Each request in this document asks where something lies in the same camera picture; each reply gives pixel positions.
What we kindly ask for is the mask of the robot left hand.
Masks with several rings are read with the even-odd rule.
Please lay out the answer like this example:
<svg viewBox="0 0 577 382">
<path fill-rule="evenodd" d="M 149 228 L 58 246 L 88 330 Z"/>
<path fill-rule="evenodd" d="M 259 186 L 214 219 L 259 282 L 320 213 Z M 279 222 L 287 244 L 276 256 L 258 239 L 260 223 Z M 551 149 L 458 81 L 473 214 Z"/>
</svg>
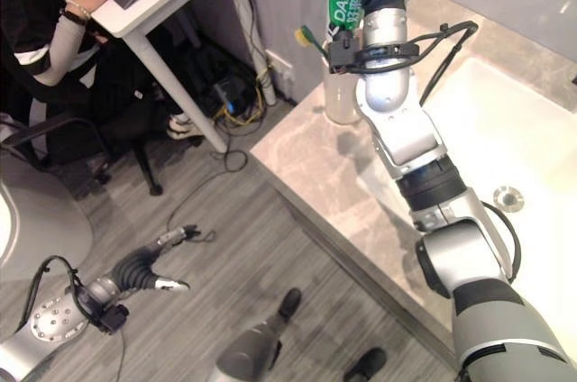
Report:
<svg viewBox="0 0 577 382">
<path fill-rule="evenodd" d="M 130 252 L 119 260 L 110 276 L 121 292 L 140 290 L 160 290 L 188 292 L 190 285 L 184 281 L 161 276 L 152 266 L 163 254 L 173 250 L 184 241 L 191 241 L 200 231 L 195 224 L 180 226 L 164 232 L 147 245 Z"/>
</svg>

